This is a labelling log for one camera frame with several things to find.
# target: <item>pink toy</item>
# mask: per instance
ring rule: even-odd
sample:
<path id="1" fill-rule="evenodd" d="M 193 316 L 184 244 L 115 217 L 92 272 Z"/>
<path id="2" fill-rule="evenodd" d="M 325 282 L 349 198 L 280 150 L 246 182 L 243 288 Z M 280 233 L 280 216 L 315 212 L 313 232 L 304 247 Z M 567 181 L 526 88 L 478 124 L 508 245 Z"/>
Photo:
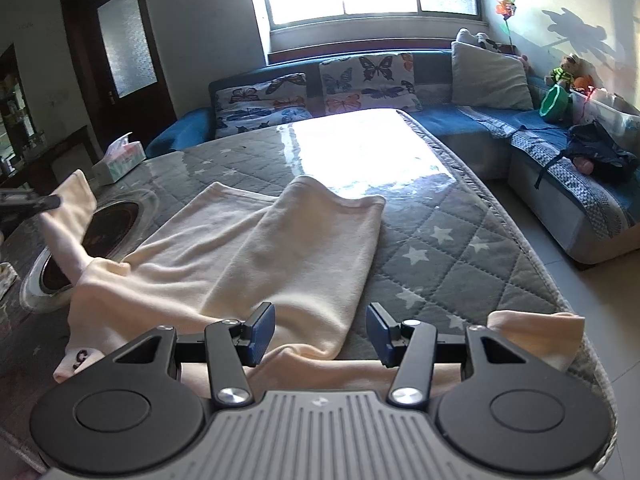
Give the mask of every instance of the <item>pink toy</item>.
<path id="1" fill-rule="evenodd" d="M 531 70 L 531 65 L 529 64 L 529 58 L 526 54 L 522 54 L 522 56 L 518 56 L 518 59 L 522 62 L 522 66 L 524 67 L 524 73 L 528 74 Z"/>
<path id="2" fill-rule="evenodd" d="M 580 171 L 583 175 L 590 175 L 593 173 L 593 161 L 585 156 L 574 157 L 575 169 Z"/>

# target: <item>black bag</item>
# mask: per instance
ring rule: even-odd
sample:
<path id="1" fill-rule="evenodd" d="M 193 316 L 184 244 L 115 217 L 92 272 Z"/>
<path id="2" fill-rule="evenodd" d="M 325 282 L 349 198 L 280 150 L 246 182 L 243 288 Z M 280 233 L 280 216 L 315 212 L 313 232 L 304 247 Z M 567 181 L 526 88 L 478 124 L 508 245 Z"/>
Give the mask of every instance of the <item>black bag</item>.
<path id="1" fill-rule="evenodd" d="M 543 175 L 563 157 L 573 161 L 584 156 L 593 161 L 594 176 L 608 184 L 628 182 L 638 167 L 638 158 L 618 146 L 598 121 L 572 126 L 566 135 L 566 148 L 552 158 L 540 171 L 535 188 L 538 189 Z"/>

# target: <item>throw pillow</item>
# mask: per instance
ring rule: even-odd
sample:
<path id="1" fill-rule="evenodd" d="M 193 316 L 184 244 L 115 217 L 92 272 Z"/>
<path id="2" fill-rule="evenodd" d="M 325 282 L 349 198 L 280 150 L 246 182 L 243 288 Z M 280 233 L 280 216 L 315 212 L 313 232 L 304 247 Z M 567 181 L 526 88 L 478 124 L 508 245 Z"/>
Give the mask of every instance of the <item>throw pillow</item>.
<path id="1" fill-rule="evenodd" d="M 527 76 L 519 59 L 454 41 L 451 64 L 453 104 L 533 110 Z"/>
<path id="2" fill-rule="evenodd" d="M 367 108 L 422 110 L 409 53 L 339 57 L 320 64 L 327 114 Z"/>
<path id="3" fill-rule="evenodd" d="M 311 118 L 303 73 L 216 92 L 217 139 Z"/>

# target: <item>gray quilted mattress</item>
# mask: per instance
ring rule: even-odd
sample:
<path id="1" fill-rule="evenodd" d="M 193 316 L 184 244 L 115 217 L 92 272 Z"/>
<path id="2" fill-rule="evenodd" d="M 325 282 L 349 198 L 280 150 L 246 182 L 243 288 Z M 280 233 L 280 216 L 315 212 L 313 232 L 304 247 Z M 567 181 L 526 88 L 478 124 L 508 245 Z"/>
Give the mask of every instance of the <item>gray quilted mattress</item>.
<path id="1" fill-rule="evenodd" d="M 159 208 L 148 236 L 214 181 L 278 195 L 302 173 L 343 196 L 379 193 L 386 197 L 376 255 L 338 358 L 375 358 L 364 322 L 364 307 L 371 301 L 381 303 L 397 320 L 420 319 L 452 334 L 462 334 L 467 324 L 485 324 L 494 310 L 546 314 L 570 310 L 489 190 L 441 142 L 395 110 L 285 124 L 170 153 L 139 165 L 103 190 L 99 199 L 107 202 L 128 190 L 151 190 Z M 25 240 L 17 236 L 13 234 L 6 246 L 24 250 Z M 39 237 L 30 239 L 42 246 Z M 28 266 L 25 260 L 17 270 L 25 272 Z M 24 419 L 50 387 L 67 328 L 64 311 L 48 317 L 20 316 L 13 318 L 10 334 L 0 345 L 0 383 L 13 385 L 4 392 L 13 400 L 7 403 L 3 395 L 0 434 L 36 461 Z M 24 342 L 34 330 L 42 334 L 38 346 L 47 351 L 47 360 L 37 366 L 33 345 Z M 609 380 L 587 340 L 570 373 L 607 402 L 615 423 Z M 20 420 L 15 419 L 15 410 L 10 411 L 13 417 L 8 416 L 8 404 L 19 405 Z M 615 430 L 603 456 L 608 457 L 614 443 Z"/>

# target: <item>black circular base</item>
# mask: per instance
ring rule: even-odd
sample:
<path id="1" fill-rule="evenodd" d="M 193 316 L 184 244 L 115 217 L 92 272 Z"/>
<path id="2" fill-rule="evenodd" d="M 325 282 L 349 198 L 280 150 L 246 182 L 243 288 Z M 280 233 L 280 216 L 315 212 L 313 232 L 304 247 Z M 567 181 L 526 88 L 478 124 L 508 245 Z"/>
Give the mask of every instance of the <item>black circular base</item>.
<path id="1" fill-rule="evenodd" d="M 609 435 L 600 399 L 535 362 L 484 366 L 440 399 L 435 421 L 471 460 L 536 476 L 593 466 Z"/>
<path id="2" fill-rule="evenodd" d="M 145 472 L 200 434 L 200 399 L 166 367 L 108 361 L 53 388 L 31 412 L 31 436 L 50 466 L 101 478 Z"/>

